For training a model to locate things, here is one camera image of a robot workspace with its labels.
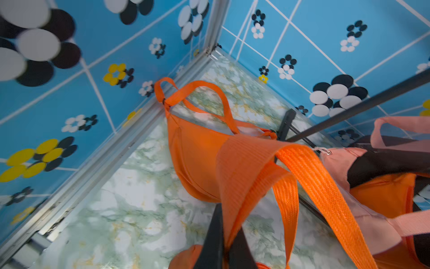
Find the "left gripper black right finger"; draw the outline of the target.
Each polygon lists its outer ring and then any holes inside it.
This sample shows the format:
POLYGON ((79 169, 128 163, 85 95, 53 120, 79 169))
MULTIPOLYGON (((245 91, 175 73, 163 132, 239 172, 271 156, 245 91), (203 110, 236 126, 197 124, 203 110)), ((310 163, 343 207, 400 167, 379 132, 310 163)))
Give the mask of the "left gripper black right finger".
POLYGON ((243 229, 237 233, 228 253, 229 269, 258 269, 243 229))

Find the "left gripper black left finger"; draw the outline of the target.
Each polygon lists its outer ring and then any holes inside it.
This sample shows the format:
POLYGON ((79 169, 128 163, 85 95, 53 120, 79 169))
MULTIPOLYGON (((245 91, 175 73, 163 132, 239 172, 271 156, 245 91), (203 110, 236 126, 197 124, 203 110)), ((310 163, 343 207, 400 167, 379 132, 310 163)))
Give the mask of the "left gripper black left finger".
POLYGON ((202 251, 193 269, 222 269, 224 261, 224 228, 222 205, 217 204, 212 215, 202 251))

